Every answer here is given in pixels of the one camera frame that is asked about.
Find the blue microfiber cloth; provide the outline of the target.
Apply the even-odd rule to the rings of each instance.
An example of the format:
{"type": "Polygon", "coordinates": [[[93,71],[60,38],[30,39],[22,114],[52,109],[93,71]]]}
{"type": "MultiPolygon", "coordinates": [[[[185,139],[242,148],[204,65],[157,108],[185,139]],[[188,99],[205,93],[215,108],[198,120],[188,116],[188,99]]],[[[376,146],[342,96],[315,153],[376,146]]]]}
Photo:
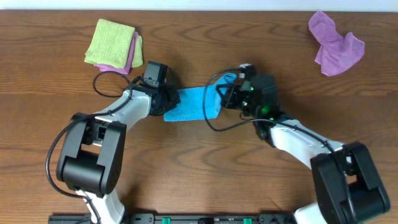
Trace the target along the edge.
{"type": "MultiPolygon", "coordinates": [[[[214,84],[208,86],[205,98],[205,112],[208,119],[216,118],[221,110],[221,97],[216,91],[217,85],[230,84],[236,78],[234,73],[226,73],[214,84]]],[[[180,103],[176,108],[164,114],[164,121],[204,120],[203,99],[205,87],[193,87],[178,90],[180,103]]]]}

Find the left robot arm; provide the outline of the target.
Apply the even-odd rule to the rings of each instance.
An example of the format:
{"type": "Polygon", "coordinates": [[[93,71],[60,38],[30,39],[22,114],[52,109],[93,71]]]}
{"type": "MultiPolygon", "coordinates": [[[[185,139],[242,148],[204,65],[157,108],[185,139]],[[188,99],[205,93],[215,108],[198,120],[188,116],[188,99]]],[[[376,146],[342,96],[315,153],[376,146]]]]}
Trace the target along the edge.
{"type": "Polygon", "coordinates": [[[127,132],[148,116],[161,116],[180,103],[178,91],[167,75],[168,66],[150,61],[143,75],[133,80],[115,102],[93,114],[76,113],[56,137],[63,139],[57,162],[57,180],[71,190],[70,197],[85,201],[91,223],[122,223],[125,206],[116,184],[121,174],[127,132]]]}

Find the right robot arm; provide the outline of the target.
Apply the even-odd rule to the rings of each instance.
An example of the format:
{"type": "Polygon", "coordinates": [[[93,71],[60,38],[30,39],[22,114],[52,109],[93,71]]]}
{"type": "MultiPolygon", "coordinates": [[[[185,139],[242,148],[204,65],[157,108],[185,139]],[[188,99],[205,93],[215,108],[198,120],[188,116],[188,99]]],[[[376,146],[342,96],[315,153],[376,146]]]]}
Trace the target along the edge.
{"type": "Polygon", "coordinates": [[[216,90],[222,107],[250,116],[260,139],[311,170],[317,200],[293,212],[295,223],[364,223],[391,209],[368,148],[327,139],[283,111],[273,76],[243,78],[216,90]]]}

